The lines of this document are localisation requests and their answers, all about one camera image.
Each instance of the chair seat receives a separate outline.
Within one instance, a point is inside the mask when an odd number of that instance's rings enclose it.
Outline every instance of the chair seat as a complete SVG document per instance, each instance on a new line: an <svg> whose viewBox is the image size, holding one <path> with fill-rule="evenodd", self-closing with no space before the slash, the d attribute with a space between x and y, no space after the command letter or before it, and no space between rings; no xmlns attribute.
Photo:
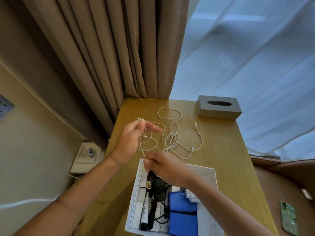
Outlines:
<svg viewBox="0 0 315 236"><path fill-rule="evenodd" d="M315 208L311 201L304 197L301 189L281 175L260 167L254 166L254 168L279 235L292 236L282 228L281 201L287 202L294 207L297 215L299 236L315 235Z"/></svg>

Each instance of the wood grain surface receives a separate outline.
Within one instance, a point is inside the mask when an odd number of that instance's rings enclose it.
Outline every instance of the wood grain surface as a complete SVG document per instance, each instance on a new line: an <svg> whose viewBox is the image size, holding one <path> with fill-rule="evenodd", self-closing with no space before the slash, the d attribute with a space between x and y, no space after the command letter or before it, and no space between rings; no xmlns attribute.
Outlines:
<svg viewBox="0 0 315 236"><path fill-rule="evenodd" d="M189 159L182 161L215 168L219 190L278 235L236 121L199 117L195 105L195 101L126 98L120 109L106 155L113 149L122 128L138 117L163 123L168 131L172 120L160 119L157 110L164 106L175 108L183 115L178 122L180 142L187 148L199 147L201 141L194 129L195 122L203 137L202 148ZM162 109L159 114L179 118L177 112L168 109ZM155 133L153 137L158 141L156 149L163 150L165 145L160 135ZM143 145L144 149L154 146L153 141L146 144ZM181 156L188 156L188 152L180 146L176 146L174 150ZM137 151L134 158L104 188L85 214L79 230L80 236L131 235L125 232L124 228L140 158L144 157Z"/></svg>

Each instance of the blue object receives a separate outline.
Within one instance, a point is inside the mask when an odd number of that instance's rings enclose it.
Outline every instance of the blue object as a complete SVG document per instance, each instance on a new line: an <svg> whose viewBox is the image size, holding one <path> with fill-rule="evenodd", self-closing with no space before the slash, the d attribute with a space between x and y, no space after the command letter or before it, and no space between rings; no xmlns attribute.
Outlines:
<svg viewBox="0 0 315 236"><path fill-rule="evenodd" d="M168 235L198 236L197 215L171 212L169 216Z"/></svg>
<svg viewBox="0 0 315 236"><path fill-rule="evenodd" d="M195 213L197 203L192 203L183 195L182 191L169 192L169 209L171 212Z"/></svg>

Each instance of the person's left arm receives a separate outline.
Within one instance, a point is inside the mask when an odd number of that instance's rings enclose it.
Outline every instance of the person's left arm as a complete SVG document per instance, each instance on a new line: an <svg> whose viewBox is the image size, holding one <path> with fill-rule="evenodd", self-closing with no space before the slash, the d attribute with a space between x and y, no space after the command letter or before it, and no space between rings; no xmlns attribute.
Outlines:
<svg viewBox="0 0 315 236"><path fill-rule="evenodd" d="M139 137L146 131L161 133L162 130L147 121L134 121L121 132L110 156L85 174L77 183L62 194L14 236L69 236L85 212L113 175L135 154Z"/></svg>

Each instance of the electrical outlet panel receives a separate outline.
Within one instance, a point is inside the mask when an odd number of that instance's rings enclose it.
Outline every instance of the electrical outlet panel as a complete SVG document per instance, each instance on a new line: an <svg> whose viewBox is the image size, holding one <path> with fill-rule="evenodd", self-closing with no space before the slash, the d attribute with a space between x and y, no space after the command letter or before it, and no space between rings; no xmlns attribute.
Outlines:
<svg viewBox="0 0 315 236"><path fill-rule="evenodd" d="M0 94L0 121L14 108L14 104Z"/></svg>

